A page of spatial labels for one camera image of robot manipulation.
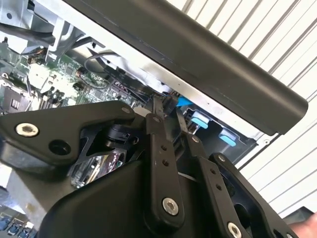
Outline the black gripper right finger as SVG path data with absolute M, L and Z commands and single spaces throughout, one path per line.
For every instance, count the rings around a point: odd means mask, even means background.
M 183 171 L 200 187 L 207 228 L 213 238 L 295 238 L 297 235 L 221 153 L 208 156 L 175 109 Z

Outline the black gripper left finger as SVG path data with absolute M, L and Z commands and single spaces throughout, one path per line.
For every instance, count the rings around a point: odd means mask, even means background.
M 70 184 L 78 164 L 111 152 L 125 153 L 122 166 L 145 159 L 176 163 L 159 99 L 144 117 L 123 102 L 109 101 L 0 118 L 0 160 L 19 175 L 45 215 L 79 190 Z

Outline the person's bare hand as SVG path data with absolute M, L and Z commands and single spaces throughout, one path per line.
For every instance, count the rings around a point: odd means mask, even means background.
M 317 213 L 311 215 L 306 221 L 289 226 L 299 238 L 317 238 Z

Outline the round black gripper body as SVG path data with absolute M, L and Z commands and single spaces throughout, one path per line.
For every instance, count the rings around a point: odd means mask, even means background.
M 176 163 L 145 159 L 60 199 L 45 215 L 40 238 L 220 238 L 223 222 L 197 182 Z

